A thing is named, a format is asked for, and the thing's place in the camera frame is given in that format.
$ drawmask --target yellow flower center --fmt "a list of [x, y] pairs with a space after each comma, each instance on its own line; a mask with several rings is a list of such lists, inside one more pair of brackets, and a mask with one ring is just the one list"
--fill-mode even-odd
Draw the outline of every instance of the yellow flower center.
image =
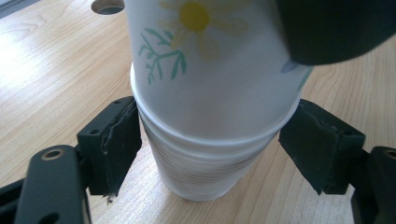
[[186, 2], [180, 9], [179, 19], [186, 29], [194, 32], [204, 31], [210, 21], [206, 8], [196, 2]]

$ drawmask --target black object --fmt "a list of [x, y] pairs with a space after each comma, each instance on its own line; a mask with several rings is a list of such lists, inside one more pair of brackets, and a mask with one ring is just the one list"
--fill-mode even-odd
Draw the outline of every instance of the black object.
[[93, 167], [91, 195], [118, 196], [120, 186], [142, 145], [136, 103], [119, 99], [78, 133], [81, 156]]
[[364, 134], [306, 100], [280, 131], [279, 142], [311, 186], [321, 193], [355, 192], [356, 223], [396, 223], [396, 149], [362, 149]]
[[0, 189], [0, 223], [91, 223], [85, 188], [117, 196], [141, 144], [134, 98], [113, 102], [78, 133], [76, 147], [36, 153], [26, 179]]
[[77, 152], [70, 146], [56, 146], [36, 153], [23, 183], [15, 223], [90, 222]]
[[291, 59], [339, 63], [396, 33], [395, 0], [276, 0]]

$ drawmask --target stacked paper cup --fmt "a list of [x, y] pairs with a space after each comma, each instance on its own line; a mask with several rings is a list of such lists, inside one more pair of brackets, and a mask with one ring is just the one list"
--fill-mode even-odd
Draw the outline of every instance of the stacked paper cup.
[[226, 193], [289, 120], [311, 68], [290, 60], [275, 1], [125, 1], [131, 82], [165, 184]]

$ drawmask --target light wood surface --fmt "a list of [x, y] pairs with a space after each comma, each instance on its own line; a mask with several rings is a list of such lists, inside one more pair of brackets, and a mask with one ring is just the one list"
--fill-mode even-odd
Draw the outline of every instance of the light wood surface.
[[[92, 1], [42, 0], [0, 20], [0, 186], [23, 178], [46, 147], [76, 134], [110, 102], [131, 95], [124, 12]], [[366, 150], [396, 147], [396, 37], [359, 59], [318, 66], [303, 98], [366, 133]], [[90, 197], [94, 223], [353, 223], [344, 196], [318, 196], [275, 139], [225, 196], [178, 198], [161, 181], [147, 138], [120, 196]]]

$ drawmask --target wood grain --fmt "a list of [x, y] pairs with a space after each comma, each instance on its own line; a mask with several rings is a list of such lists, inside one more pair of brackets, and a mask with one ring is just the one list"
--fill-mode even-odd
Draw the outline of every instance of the wood grain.
[[[0, 186], [29, 159], [76, 133], [113, 100], [132, 94], [124, 12], [92, 1], [42, 0], [0, 20]], [[359, 59], [318, 66], [303, 98], [363, 133], [366, 150], [396, 147], [396, 37]], [[94, 223], [353, 223], [344, 196], [318, 196], [276, 139], [225, 196], [180, 199], [163, 184], [147, 137], [114, 203], [90, 197]]]

